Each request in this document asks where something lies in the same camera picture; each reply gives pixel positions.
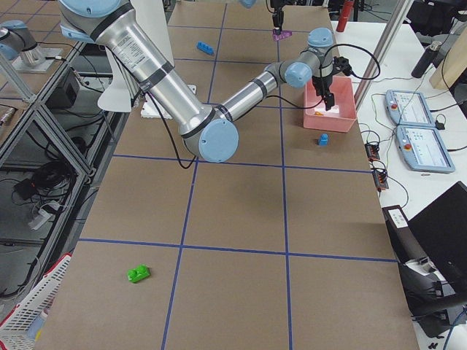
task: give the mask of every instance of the blue toy block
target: blue toy block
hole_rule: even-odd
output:
[[[318,146],[328,146],[328,134],[324,133],[318,140]]]
[[[205,42],[198,42],[196,47],[198,48],[198,50],[201,50],[204,53],[207,53],[208,55],[214,55],[214,49]]]

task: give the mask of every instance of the purple object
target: purple object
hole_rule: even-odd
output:
[[[282,39],[286,39],[289,36],[292,36],[292,31],[282,31],[281,34],[275,34],[274,30],[272,31],[272,39],[274,39],[275,42],[278,42]]]

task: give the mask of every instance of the black bottle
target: black bottle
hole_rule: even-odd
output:
[[[412,71],[412,76],[414,78],[420,78],[425,72],[428,66],[434,61],[435,57],[438,55],[439,48],[441,47],[441,42],[432,42],[430,46],[425,49],[422,57],[417,62],[414,70]]]

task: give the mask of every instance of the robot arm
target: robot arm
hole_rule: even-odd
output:
[[[20,20],[0,24],[0,52],[7,60],[14,60],[20,55],[24,64],[31,67],[45,61],[40,46]]]
[[[320,86],[330,85],[328,76],[333,73],[333,59],[324,53],[332,45],[332,35],[328,29],[320,28],[310,34],[309,46],[297,60],[271,64],[223,104],[216,107],[202,104],[136,23],[129,0],[59,0],[59,3],[63,27],[108,47],[142,91],[154,96],[177,121],[186,147],[210,162],[226,161],[235,153],[239,135],[232,122],[282,83],[303,87],[313,76],[321,82]]]

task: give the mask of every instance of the white plastic basket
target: white plastic basket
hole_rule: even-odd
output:
[[[54,264],[24,300],[0,323],[1,350],[34,349],[34,340],[26,333],[41,311],[52,305],[71,258],[70,254],[65,254]]]

